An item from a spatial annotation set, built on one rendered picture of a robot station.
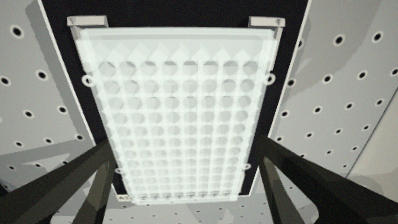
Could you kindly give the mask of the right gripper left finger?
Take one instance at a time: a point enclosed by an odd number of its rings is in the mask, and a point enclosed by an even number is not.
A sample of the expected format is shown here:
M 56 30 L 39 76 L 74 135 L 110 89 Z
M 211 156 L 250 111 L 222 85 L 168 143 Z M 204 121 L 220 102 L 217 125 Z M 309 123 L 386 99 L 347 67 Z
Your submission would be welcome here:
M 102 224 L 115 166 L 107 138 L 65 165 L 0 197 L 0 224 L 50 224 L 53 215 L 96 171 L 72 224 Z

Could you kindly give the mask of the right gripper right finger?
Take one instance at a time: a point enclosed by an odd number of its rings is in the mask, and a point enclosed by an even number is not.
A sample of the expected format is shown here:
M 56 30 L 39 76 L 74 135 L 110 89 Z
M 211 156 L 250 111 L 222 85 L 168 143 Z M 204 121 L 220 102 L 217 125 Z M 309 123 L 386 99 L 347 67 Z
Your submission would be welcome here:
M 259 134 L 255 147 L 273 224 L 305 224 L 277 167 L 317 207 L 314 224 L 398 224 L 398 203 Z

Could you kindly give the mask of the white well plate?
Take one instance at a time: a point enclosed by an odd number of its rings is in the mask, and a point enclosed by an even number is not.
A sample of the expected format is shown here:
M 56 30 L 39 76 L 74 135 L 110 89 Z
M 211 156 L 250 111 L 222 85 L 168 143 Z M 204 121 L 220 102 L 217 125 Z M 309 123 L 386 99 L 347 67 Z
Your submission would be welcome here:
M 112 27 L 80 34 L 78 50 L 131 202 L 237 201 L 274 31 Z

